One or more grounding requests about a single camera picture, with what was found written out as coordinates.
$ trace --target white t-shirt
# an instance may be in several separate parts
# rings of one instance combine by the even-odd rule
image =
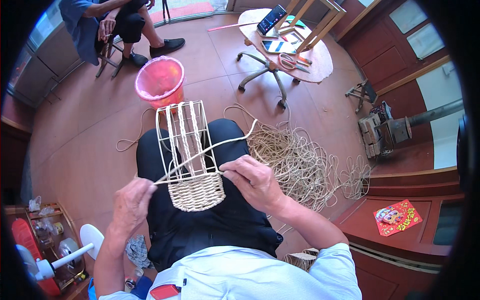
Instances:
[[[361,299],[355,264],[344,243],[320,250],[308,273],[263,251],[210,247],[158,273],[150,290],[164,284],[181,287],[181,293],[169,300]],[[147,300],[153,299],[149,293]],[[99,300],[138,300],[138,297],[118,291]]]

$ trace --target stack of bricks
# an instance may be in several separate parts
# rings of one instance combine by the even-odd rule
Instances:
[[[365,142],[365,151],[367,157],[372,158],[380,154],[379,132],[375,130],[375,126],[380,125],[378,114],[371,114],[368,117],[359,120],[360,130]]]

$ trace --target white electric fan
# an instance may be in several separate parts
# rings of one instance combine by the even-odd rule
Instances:
[[[46,259],[40,260],[39,258],[35,261],[27,248],[22,245],[16,246],[27,267],[27,271],[32,278],[39,281],[54,277],[56,269],[75,260],[85,252],[87,252],[93,259],[96,259],[98,251],[102,246],[103,239],[103,234],[95,226],[85,224],[80,228],[80,240],[84,246],[52,263]]]

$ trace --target person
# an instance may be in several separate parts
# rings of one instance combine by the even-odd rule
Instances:
[[[148,59],[132,51],[143,35],[150,42],[150,56],[166,55],[185,44],[185,39],[162,39],[156,33],[148,10],[155,0],[61,0],[60,13],[81,59],[95,66],[105,43],[119,35],[123,40],[122,60],[138,68]]]
[[[210,122],[208,129],[214,144],[243,136],[227,119]],[[166,130],[160,133],[168,137]],[[168,141],[161,151],[171,160]],[[139,178],[115,193],[113,220],[95,262],[99,300],[138,299],[124,292],[123,253],[145,218],[151,240],[148,258],[159,272],[151,291],[173,284],[182,299],[361,299],[348,240],[340,229],[285,196],[271,168],[249,156],[245,140],[222,144],[213,152],[224,171],[226,197],[210,209],[184,212],[173,207],[166,184],[153,185],[165,174],[156,130],[140,138]],[[205,163],[213,165],[208,156]],[[293,226],[320,250],[308,273],[276,259],[283,237],[267,215]],[[147,299],[171,295],[154,294]]]

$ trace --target shoe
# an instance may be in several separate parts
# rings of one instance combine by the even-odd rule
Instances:
[[[150,46],[150,56],[152,56],[152,58],[169,54],[170,52],[178,50],[185,45],[184,38],[164,39],[164,42],[165,46],[163,47],[153,48]]]
[[[125,56],[122,55],[122,60],[129,61],[129,62],[133,63],[135,65],[135,67],[141,68],[147,63],[148,58],[146,58],[143,55],[136,54],[136,53],[132,52],[132,53],[130,53],[129,58],[126,58]]]

